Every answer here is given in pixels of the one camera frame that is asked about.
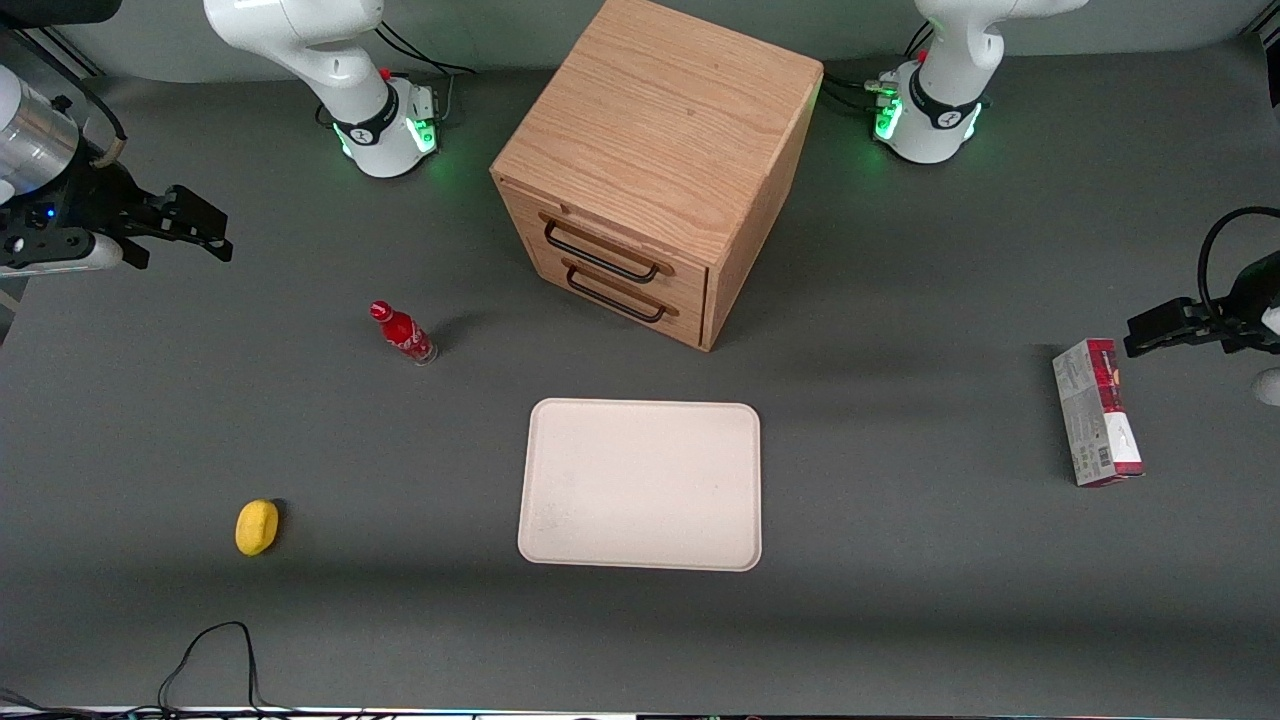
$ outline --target red bottle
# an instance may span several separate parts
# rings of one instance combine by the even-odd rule
[[[369,314],[381,325],[387,342],[394,345],[410,360],[419,365],[426,365],[435,360],[439,348],[435,347],[431,338],[426,337],[422,328],[417,327],[413,318],[392,309],[381,300],[369,306]]]

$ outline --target drawer handle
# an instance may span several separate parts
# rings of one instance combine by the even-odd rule
[[[564,275],[564,281],[568,283],[570,287],[572,287],[573,290],[581,292],[582,295],[585,295],[588,297],[591,297],[594,300],[599,300],[600,302],[608,305],[609,307],[613,307],[618,313],[623,313],[626,315],[630,315],[630,316],[640,320],[641,323],[649,323],[652,325],[652,324],[657,323],[658,320],[660,320],[662,316],[667,314],[667,307],[663,306],[663,305],[659,305],[657,313],[654,313],[653,315],[645,315],[644,313],[641,313],[641,311],[639,311],[639,310],[636,310],[634,307],[628,307],[628,306],[618,302],[617,300],[613,300],[608,295],[604,295],[602,292],[596,292],[596,291],[586,287],[585,284],[582,284],[580,282],[575,282],[573,281],[573,275],[576,275],[576,274],[577,274],[577,266],[570,265],[568,266],[568,274]]]
[[[613,274],[616,274],[618,277],[626,278],[626,279],[628,279],[628,281],[631,281],[631,282],[634,282],[636,284],[644,284],[646,282],[650,282],[653,278],[655,278],[658,275],[658,264],[657,263],[653,263],[653,264],[649,265],[649,272],[648,273],[645,273],[643,275],[637,275],[637,274],[632,273],[631,270],[628,270],[626,268],[620,268],[620,266],[614,265],[613,263],[609,263],[608,260],[605,260],[603,258],[596,258],[595,255],[591,255],[590,252],[588,252],[585,250],[579,250],[577,247],[573,247],[572,245],[570,245],[567,242],[556,240],[554,237],[552,237],[552,231],[554,231],[554,229],[556,229],[556,220],[554,219],[547,220],[547,229],[543,231],[543,237],[547,238],[547,242],[549,242],[552,245],[552,247],[554,247],[557,250],[563,250],[564,252],[568,252],[570,255],[572,255],[572,256],[575,256],[575,258],[577,258],[580,260],[586,260],[588,263],[595,265],[596,268],[605,269],[605,270],[608,270],[608,272],[611,272],[611,273],[613,273]]]

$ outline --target wooden drawer unit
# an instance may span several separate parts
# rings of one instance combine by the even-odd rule
[[[503,192],[503,202],[544,279],[680,342],[699,345],[705,268],[632,249],[608,229],[520,190]]]
[[[607,0],[490,173],[538,273],[710,350],[791,190],[822,64]]]

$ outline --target cardboard box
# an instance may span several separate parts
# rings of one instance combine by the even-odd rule
[[[1091,338],[1053,359],[1057,397],[1071,443],[1075,484],[1096,488],[1143,474],[1120,401],[1114,340]]]

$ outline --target plastic tray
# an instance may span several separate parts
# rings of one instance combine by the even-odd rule
[[[532,562],[750,570],[760,559],[759,416],[740,404],[539,402],[518,544]]]

